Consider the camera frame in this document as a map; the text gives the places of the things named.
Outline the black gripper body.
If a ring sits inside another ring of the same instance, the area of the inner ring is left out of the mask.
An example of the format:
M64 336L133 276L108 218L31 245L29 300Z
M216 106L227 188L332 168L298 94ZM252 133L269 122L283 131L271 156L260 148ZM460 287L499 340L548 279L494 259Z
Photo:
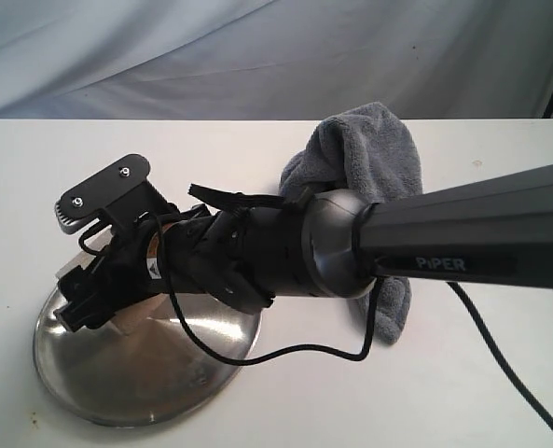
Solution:
M156 278L153 282L156 291L165 296L161 305L169 298L169 292L178 288L182 288L185 293L202 293L200 283L187 272L187 263L213 220L214 217L207 209L190 209L163 216L146 214L136 226L132 238L121 238L134 241L143 239L146 234L149 236L148 271Z

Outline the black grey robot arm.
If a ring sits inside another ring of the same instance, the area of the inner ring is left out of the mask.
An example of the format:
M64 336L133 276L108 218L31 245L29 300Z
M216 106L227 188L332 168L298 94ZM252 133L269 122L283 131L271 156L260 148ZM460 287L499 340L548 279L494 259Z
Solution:
M207 294L256 315L278 296L356 299L379 277L553 289L553 164L396 200L305 187L283 196L190 187L181 211L146 158L108 165L56 202L65 233L110 230L59 281L71 331L158 294Z

